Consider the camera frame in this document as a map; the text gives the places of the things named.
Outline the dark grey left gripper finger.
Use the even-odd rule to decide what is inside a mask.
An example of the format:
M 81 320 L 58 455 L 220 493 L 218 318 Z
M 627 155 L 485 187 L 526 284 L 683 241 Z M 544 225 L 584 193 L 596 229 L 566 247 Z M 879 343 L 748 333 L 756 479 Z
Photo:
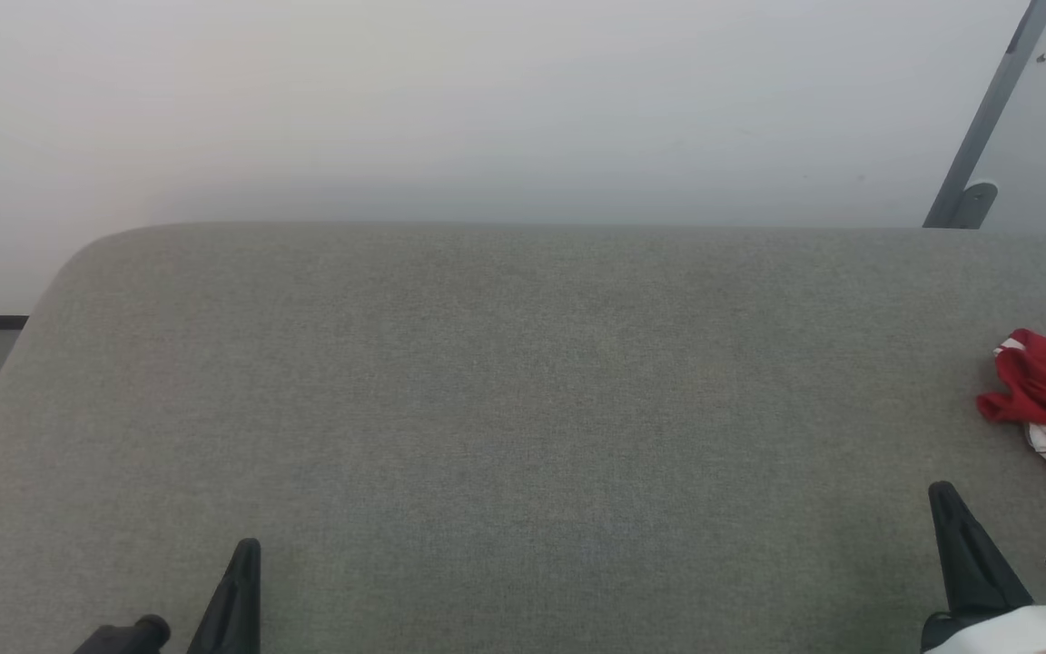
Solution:
M 262 653 L 262 543 L 241 539 L 187 653 Z

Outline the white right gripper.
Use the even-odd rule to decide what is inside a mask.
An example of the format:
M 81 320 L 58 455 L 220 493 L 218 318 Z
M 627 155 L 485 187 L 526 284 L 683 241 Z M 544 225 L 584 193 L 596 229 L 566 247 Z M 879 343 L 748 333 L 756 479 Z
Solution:
M 937 622 L 924 630 L 923 653 L 1046 653 L 1046 605 L 1033 596 L 972 514 L 954 484 L 927 489 L 947 613 L 987 619 Z

